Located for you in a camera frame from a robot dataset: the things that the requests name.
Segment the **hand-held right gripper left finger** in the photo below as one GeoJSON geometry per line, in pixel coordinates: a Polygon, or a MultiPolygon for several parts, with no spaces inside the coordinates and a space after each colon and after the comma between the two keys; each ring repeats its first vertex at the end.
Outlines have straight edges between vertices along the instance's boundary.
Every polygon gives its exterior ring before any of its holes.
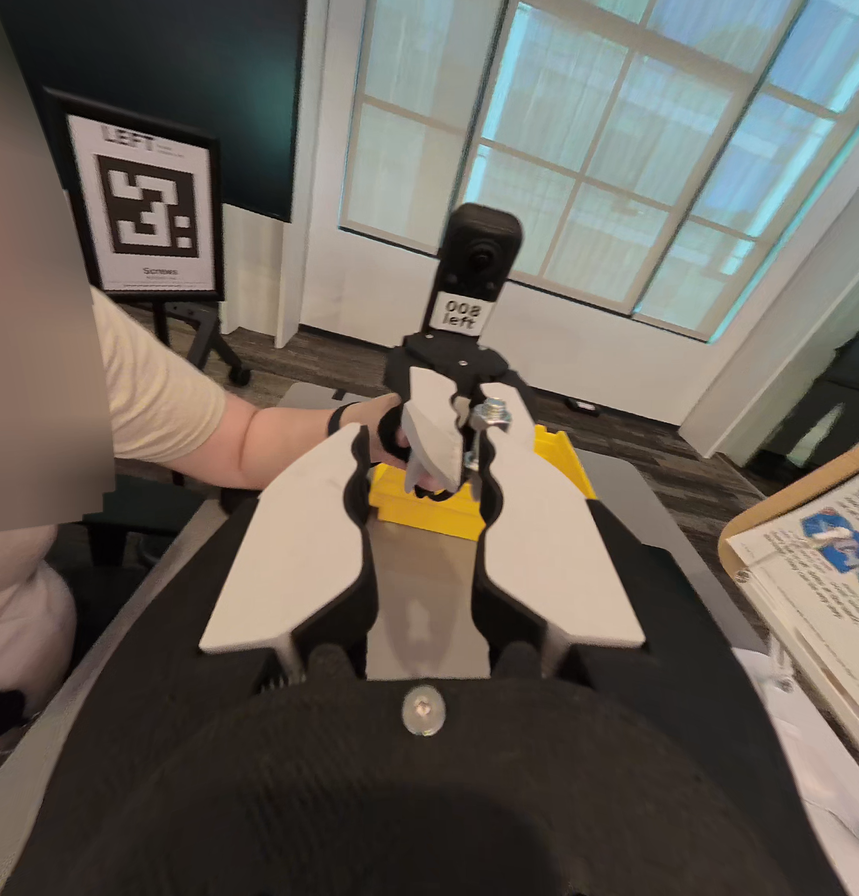
{"type": "Polygon", "coordinates": [[[368,536],[367,427],[349,424],[303,455],[257,499],[198,647],[267,649],[288,681],[324,644],[366,665],[379,614],[368,536]]]}

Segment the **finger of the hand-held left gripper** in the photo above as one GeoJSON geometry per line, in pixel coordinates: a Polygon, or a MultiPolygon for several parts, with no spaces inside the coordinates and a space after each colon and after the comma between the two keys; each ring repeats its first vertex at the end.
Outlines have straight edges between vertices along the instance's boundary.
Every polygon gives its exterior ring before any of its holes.
{"type": "Polygon", "coordinates": [[[506,434],[525,449],[535,448],[535,420],[527,409],[521,392],[512,385],[502,382],[490,382],[480,386],[482,403],[488,397],[501,398],[507,403],[512,415],[512,424],[506,434]]]}
{"type": "Polygon", "coordinates": [[[401,409],[401,431],[411,455],[404,489],[411,492],[427,477],[455,494],[464,471],[464,438],[454,405],[458,386],[450,378],[424,367],[410,368],[410,397],[401,409]]]}

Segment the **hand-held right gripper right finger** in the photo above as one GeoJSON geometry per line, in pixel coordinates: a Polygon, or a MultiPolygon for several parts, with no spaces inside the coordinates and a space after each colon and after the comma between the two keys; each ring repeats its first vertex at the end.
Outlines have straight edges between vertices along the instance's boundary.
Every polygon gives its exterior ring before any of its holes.
{"type": "Polygon", "coordinates": [[[473,624],[491,673],[513,644],[556,675],[575,647],[634,651],[647,638],[590,503],[520,437],[479,436],[484,523],[473,566],[473,624]]]}

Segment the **steel hex bolt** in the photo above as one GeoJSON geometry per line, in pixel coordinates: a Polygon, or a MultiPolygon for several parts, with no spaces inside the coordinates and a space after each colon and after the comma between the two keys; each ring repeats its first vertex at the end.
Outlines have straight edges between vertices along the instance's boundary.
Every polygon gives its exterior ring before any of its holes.
{"type": "Polygon", "coordinates": [[[488,429],[499,429],[508,432],[512,424],[507,403],[504,399],[488,397],[482,403],[474,406],[467,419],[467,428],[470,433],[470,448],[479,455],[480,463],[480,436],[488,429]]]}

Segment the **yellow plastic bin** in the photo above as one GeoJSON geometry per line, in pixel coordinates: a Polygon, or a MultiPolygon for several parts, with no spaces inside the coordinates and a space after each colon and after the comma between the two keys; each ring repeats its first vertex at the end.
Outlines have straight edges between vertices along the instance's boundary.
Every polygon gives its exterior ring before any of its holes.
{"type": "MultiPolygon", "coordinates": [[[[535,427],[535,453],[559,470],[587,499],[596,499],[592,483],[572,442],[562,431],[535,427]]],[[[372,470],[369,503],[377,510],[379,521],[434,532],[476,542],[484,528],[480,505],[472,498],[469,486],[463,486],[444,501],[417,497],[404,491],[404,471],[386,464],[372,470]]]]}

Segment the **person's left hand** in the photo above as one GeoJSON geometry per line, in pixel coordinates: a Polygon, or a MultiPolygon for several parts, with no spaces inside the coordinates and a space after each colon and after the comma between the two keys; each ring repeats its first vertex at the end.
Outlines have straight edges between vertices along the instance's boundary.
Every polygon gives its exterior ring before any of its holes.
{"type": "Polygon", "coordinates": [[[387,439],[396,445],[395,451],[389,452],[381,437],[383,420],[389,418],[393,422],[401,420],[401,398],[394,393],[387,393],[368,401],[363,401],[351,409],[351,420],[357,420],[361,426],[368,428],[370,460],[374,464],[383,463],[398,469],[405,469],[410,459],[410,444],[401,428],[387,439]]]}

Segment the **instruction sheet on clipboard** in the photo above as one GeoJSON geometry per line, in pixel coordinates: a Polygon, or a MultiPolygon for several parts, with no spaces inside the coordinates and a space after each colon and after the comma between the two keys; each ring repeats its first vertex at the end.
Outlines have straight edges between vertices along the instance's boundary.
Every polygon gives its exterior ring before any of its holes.
{"type": "Polygon", "coordinates": [[[775,606],[751,577],[727,541],[732,535],[747,532],[763,522],[799,508],[847,480],[859,475],[859,444],[811,474],[776,492],[729,522],[718,542],[718,555],[725,571],[734,579],[751,607],[769,630],[769,646],[778,656],[780,668],[791,666],[799,672],[820,702],[831,713],[845,736],[859,752],[859,711],[846,700],[845,692],[825,670],[814,661],[808,649],[797,639],[794,631],[775,613],[775,606]]]}

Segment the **printed instruction sheet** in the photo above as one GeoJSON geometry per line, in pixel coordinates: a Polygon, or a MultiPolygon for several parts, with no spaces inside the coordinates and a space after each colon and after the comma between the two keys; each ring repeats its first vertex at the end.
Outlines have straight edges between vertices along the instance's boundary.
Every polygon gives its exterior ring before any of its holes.
{"type": "Polygon", "coordinates": [[[859,475],[727,543],[859,711],[859,475]]]}

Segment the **white framed window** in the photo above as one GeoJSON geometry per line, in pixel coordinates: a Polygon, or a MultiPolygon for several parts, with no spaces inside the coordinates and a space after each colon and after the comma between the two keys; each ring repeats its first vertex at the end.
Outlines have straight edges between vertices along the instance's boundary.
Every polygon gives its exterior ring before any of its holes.
{"type": "Polygon", "coordinates": [[[858,135],[859,1],[367,2],[339,225],[714,342],[858,135]]]}

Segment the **marker sign on black stand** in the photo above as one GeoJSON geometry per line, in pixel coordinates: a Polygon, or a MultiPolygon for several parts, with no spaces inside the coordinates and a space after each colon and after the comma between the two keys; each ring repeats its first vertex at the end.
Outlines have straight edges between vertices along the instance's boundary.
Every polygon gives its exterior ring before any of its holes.
{"type": "Polygon", "coordinates": [[[44,89],[49,141],[88,279],[117,304],[149,306],[157,338],[169,319],[194,329],[188,361],[211,353],[234,386],[252,371],[224,342],[219,141],[160,118],[44,89]]]}

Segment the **white tray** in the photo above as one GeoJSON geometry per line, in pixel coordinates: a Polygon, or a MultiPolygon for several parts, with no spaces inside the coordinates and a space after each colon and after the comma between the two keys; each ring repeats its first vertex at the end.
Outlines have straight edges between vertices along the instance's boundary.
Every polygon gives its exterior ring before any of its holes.
{"type": "Polygon", "coordinates": [[[760,695],[823,850],[846,893],[859,895],[859,765],[799,684],[778,682],[770,656],[732,652],[760,695]]]}

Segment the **dark wall panel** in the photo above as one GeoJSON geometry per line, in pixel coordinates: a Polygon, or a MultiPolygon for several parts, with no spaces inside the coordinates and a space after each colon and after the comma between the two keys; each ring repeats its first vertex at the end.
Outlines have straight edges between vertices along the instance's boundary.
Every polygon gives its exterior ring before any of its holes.
{"type": "Polygon", "coordinates": [[[220,144],[222,201],[291,222],[305,1],[0,1],[63,185],[46,89],[195,128],[220,144]]]}

